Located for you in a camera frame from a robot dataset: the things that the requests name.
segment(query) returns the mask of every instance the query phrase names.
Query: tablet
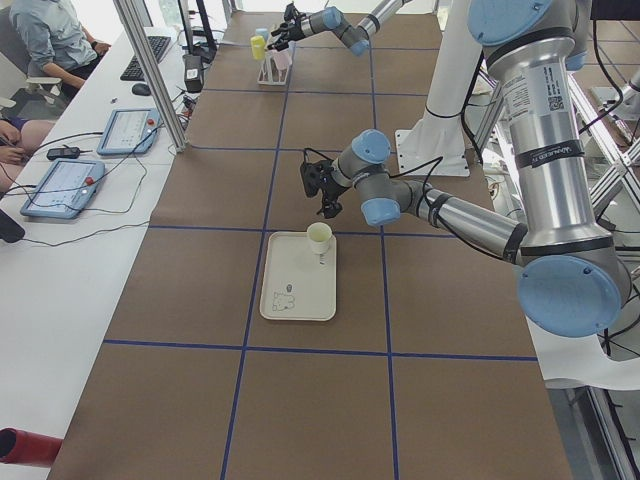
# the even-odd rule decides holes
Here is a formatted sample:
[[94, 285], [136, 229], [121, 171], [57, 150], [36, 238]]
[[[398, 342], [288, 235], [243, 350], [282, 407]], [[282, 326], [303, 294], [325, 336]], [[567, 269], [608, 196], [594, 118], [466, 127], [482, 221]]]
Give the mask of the tablet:
[[145, 153], [153, 145], [159, 123], [155, 108], [114, 110], [96, 151], [105, 156]]
[[59, 158], [20, 209], [27, 217], [72, 219], [89, 203], [104, 177], [100, 160]]

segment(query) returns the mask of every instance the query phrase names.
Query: white cup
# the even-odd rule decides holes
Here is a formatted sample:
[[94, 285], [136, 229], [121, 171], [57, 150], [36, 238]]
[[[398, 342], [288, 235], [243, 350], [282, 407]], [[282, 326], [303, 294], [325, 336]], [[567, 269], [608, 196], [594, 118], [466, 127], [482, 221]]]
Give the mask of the white cup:
[[326, 223], [316, 222], [307, 228], [307, 241], [309, 248], [316, 255], [322, 255], [329, 250], [329, 242], [331, 241], [331, 227]]

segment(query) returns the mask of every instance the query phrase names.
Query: keyboard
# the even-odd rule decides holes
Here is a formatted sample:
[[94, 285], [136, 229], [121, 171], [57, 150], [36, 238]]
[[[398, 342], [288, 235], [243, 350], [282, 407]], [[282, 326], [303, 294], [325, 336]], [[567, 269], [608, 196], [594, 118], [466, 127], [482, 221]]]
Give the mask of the keyboard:
[[[153, 54], [156, 57], [156, 62], [160, 63], [164, 52], [167, 51], [167, 48], [171, 43], [171, 37], [152, 35], [147, 38], [149, 39], [149, 43], [151, 44], [151, 50], [153, 50]], [[125, 68], [122, 75], [120, 75], [120, 80], [124, 80], [125, 82], [139, 82], [141, 80], [144, 80], [142, 68], [140, 67], [140, 63], [138, 63], [138, 59], [135, 55], [129, 62], [129, 65], [127, 65], [127, 68]]]

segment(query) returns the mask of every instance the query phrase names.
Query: tray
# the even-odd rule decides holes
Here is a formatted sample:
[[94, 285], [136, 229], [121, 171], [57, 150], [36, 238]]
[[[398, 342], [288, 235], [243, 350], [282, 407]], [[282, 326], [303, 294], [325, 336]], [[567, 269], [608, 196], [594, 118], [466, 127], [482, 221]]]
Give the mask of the tray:
[[325, 322], [336, 313], [336, 237], [316, 255], [303, 232], [276, 232], [269, 238], [260, 314], [269, 320]]

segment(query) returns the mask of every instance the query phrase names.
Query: robotic arm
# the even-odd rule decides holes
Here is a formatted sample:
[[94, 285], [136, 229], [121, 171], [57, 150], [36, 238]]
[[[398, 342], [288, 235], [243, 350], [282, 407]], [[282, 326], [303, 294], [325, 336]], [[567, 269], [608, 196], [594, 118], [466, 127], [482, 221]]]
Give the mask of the robotic arm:
[[376, 130], [360, 134], [333, 162], [303, 163], [307, 196], [322, 190], [321, 212], [330, 218], [353, 186], [371, 226], [413, 214], [524, 267], [518, 297], [545, 330], [581, 337], [608, 328], [631, 279], [593, 214], [566, 80], [567, 64], [584, 58], [579, 32], [586, 27], [579, 24], [588, 22], [589, 7], [588, 0], [474, 0], [469, 9], [469, 29], [483, 45], [489, 73], [503, 84], [528, 225], [428, 183], [391, 179], [391, 147]]
[[271, 35], [276, 40], [267, 46], [278, 51], [289, 47], [289, 42], [302, 40], [318, 33], [331, 31], [351, 52], [360, 56], [369, 49], [369, 39], [380, 30], [384, 22], [391, 18], [403, 5], [411, 0], [385, 0], [354, 27], [336, 7], [311, 15], [300, 13], [293, 3], [287, 5], [284, 23]]

